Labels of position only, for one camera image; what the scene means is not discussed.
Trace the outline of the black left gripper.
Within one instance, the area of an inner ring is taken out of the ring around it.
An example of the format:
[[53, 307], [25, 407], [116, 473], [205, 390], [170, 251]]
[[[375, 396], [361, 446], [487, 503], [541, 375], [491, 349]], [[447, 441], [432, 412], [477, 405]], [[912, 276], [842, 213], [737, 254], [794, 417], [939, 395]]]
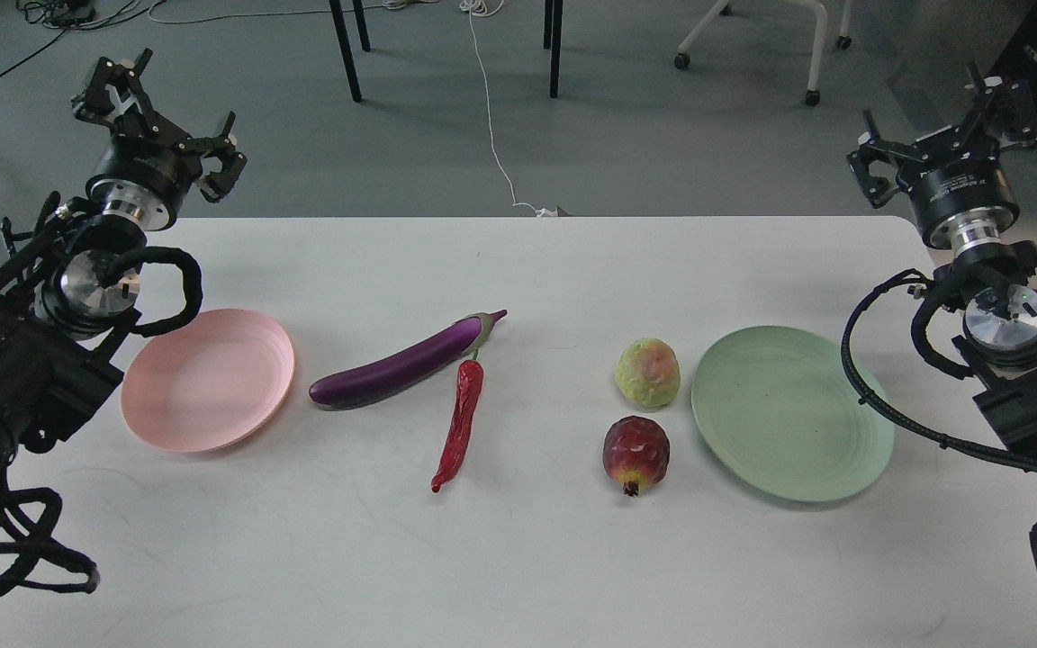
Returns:
[[153, 50], [144, 49], [132, 61], [99, 58], [82, 91], [71, 98], [71, 114], [110, 134], [94, 175], [86, 181], [87, 200], [135, 221], [142, 230], [167, 230], [176, 224], [191, 187], [206, 202], [221, 202], [239, 182], [248, 159], [236, 148], [233, 111], [211, 137], [185, 137], [178, 147], [164, 145], [165, 119], [141, 83], [152, 57]]

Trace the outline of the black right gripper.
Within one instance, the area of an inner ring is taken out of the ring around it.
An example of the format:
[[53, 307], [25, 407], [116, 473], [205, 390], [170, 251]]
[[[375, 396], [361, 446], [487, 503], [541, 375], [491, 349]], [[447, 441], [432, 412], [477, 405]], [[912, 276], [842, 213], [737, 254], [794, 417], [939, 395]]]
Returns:
[[864, 132], [847, 163], [861, 195], [880, 209], [902, 192], [913, 223], [933, 249], [959, 245], [953, 230], [959, 218], [989, 218], [996, 234], [1020, 216], [999, 150], [1037, 147], [1037, 110], [1024, 79], [983, 77], [966, 63], [971, 106], [960, 126], [943, 126], [913, 144], [882, 139], [869, 108], [861, 111]]

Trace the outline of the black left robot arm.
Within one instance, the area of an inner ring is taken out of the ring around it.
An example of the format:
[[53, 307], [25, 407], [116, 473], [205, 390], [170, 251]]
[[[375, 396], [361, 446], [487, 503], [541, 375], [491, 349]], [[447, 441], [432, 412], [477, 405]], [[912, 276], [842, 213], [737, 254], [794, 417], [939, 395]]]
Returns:
[[128, 336], [155, 338], [196, 319], [201, 267], [148, 236], [176, 224], [190, 189], [217, 203], [246, 167], [234, 113], [196, 137], [157, 110], [141, 82], [152, 55], [99, 58], [71, 103], [79, 122], [110, 132], [83, 195], [50, 193], [29, 232], [1, 222], [0, 598], [16, 588], [97, 588], [95, 562], [54, 538], [61, 497], [12, 489], [9, 466], [21, 448], [46, 453], [94, 418], [123, 381], [113, 356]]

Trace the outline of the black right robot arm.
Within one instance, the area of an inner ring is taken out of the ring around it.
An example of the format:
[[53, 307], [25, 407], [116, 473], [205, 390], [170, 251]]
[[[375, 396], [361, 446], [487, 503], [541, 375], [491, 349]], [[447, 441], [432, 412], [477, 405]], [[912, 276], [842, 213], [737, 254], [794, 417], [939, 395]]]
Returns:
[[[856, 304], [840, 341], [841, 366], [861, 405], [941, 448], [987, 463], [1037, 474], [1037, 246], [1005, 243], [1019, 218], [1000, 156], [1037, 145], [1037, 114], [1022, 79], [984, 76], [968, 63], [971, 103], [958, 124], [914, 142], [881, 136], [870, 111], [859, 147], [846, 157], [861, 195], [873, 208], [902, 195], [910, 222], [933, 250], [951, 251], [951, 262], [931, 276], [908, 269], [890, 276]], [[889, 405], [856, 368], [852, 333], [880, 295], [906, 287], [918, 300], [910, 345], [938, 373], [975, 378], [983, 390], [974, 401], [1000, 440], [980, 445], [938, 432]]]

